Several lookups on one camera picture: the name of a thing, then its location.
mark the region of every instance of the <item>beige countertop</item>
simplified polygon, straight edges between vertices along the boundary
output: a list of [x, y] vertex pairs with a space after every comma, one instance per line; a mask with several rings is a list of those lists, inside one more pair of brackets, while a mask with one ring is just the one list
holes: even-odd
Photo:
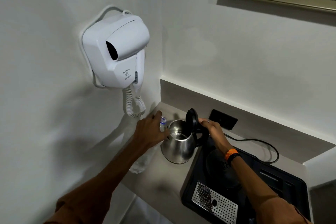
[[[184, 120], [186, 116], [186, 112], [165, 103], [159, 103], [153, 112], [157, 110], [162, 111], [168, 123], [178, 119]], [[225, 133], [237, 139], [242, 139], [228, 131], [225, 131]], [[261, 160], [268, 161], [271, 157], [268, 149], [256, 143], [229, 141], [233, 146], [253, 154]], [[197, 213], [185, 207], [180, 197], [183, 183], [187, 180], [196, 152], [187, 163], [173, 164], [163, 156], [161, 149], [158, 148], [144, 172], [140, 174], [128, 172], [122, 183], [174, 224], [209, 223]], [[272, 153], [272, 157], [273, 159], [276, 157], [275, 153]], [[280, 156], [279, 161], [273, 165], [304, 181], [307, 180], [306, 168], [301, 163]]]

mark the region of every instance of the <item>kettle handle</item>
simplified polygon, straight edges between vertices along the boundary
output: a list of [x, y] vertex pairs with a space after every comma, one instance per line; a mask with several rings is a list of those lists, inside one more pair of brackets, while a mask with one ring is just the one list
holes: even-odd
[[[198, 134], [202, 133], [202, 136], [199, 139], [197, 139], [196, 133], [198, 133]], [[199, 146], [202, 146], [208, 140], [209, 131], [208, 131], [207, 128], [205, 128], [201, 124], [199, 124], [196, 133], [194, 133], [194, 138], [195, 138], [195, 142], [196, 142], [195, 147], [199, 147]]]

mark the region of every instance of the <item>black wall socket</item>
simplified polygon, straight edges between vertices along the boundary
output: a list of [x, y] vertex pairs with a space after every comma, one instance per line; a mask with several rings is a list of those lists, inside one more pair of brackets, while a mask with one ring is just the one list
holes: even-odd
[[238, 121], [238, 119], [215, 109], [212, 109], [209, 120], [218, 122], [222, 128], [225, 128], [227, 130], [232, 130]]

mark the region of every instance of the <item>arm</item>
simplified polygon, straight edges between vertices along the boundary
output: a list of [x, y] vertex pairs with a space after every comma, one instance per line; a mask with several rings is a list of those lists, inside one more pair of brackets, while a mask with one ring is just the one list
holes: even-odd
[[132, 164], [149, 148], [155, 146], [169, 131], [160, 131], [162, 112], [138, 121], [131, 142], [97, 176], [61, 197], [55, 214], [47, 223], [101, 224], [110, 208], [112, 192]]
[[[214, 121], [200, 118], [199, 122], [209, 130], [216, 148], [224, 155], [234, 147], [226, 139], [221, 126]], [[293, 205], [278, 195], [246, 164], [241, 157], [232, 160], [241, 186], [246, 192], [251, 205], [257, 213], [258, 223], [262, 224], [306, 224], [307, 221]]]

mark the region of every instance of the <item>black cable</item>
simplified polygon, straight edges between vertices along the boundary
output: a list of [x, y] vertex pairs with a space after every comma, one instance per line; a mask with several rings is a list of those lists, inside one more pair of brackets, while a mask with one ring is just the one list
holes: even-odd
[[234, 140], [234, 141], [238, 141], [238, 142], [244, 142], [244, 141], [257, 141], [257, 142], [261, 142], [261, 143], [267, 144], [268, 146], [271, 146], [271, 147], [275, 150], [275, 152], [276, 152], [276, 160], [275, 160], [275, 161], [267, 162], [267, 161], [262, 161], [262, 160], [260, 160], [260, 159], [258, 158], [260, 162], [267, 163], [267, 164], [273, 164], [273, 163], [277, 162], [277, 161], [279, 160], [279, 158], [280, 158], [280, 154], [279, 154], [278, 150], [277, 150], [273, 145], [271, 145], [271, 144], [268, 143], [268, 142], [265, 142], [265, 141], [262, 141], [262, 140], [259, 140], [259, 139], [241, 139], [241, 140], [238, 140], [238, 139], [235, 139], [235, 138], [233, 138], [232, 136], [229, 136], [229, 135], [227, 135], [227, 134], [225, 134], [225, 133], [224, 133], [224, 135], [225, 135], [226, 137], [229, 137], [230, 139], [232, 139], [232, 140]]

